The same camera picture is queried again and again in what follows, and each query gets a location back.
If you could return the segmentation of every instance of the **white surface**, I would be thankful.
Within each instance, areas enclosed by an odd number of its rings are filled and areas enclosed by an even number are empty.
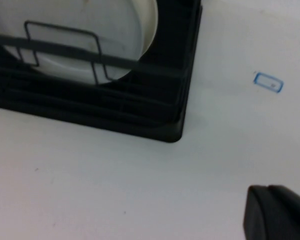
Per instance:
[[[252,184],[300,194],[300,21],[206,1],[175,144],[0,110],[0,240],[243,240]]]
[[[143,16],[149,15],[150,19],[158,18],[156,11],[153,10],[156,5],[152,1],[0,0],[0,34],[26,37],[24,22],[27,20],[82,29],[99,36],[103,54],[138,60],[144,52],[144,47],[148,49],[149,46],[149,40],[145,41],[145,37],[149,37],[148,29],[145,28],[151,26],[147,25]],[[142,12],[137,12],[135,5]],[[35,40],[99,52],[96,40],[90,35],[37,25],[29,25],[29,31],[31,38]],[[14,47],[7,47],[7,50],[19,57]],[[31,51],[23,50],[22,56],[27,63],[35,63]],[[96,84],[89,62],[43,53],[38,53],[37,57],[40,66],[35,69],[40,72],[76,82]],[[98,82],[108,83],[102,65],[95,64],[94,68]],[[119,79],[129,70],[107,67],[107,72],[111,79]]]

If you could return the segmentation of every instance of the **white table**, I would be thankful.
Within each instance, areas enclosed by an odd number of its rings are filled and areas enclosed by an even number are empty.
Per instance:
[[[0,240],[243,240],[252,184],[300,194],[300,21],[206,1],[175,144],[0,109]]]

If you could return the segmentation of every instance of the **blue rectangle marking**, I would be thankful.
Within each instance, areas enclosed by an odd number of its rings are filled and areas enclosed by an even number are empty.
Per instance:
[[[259,72],[254,79],[254,84],[266,88],[275,93],[280,93],[284,87],[284,82],[274,76]]]

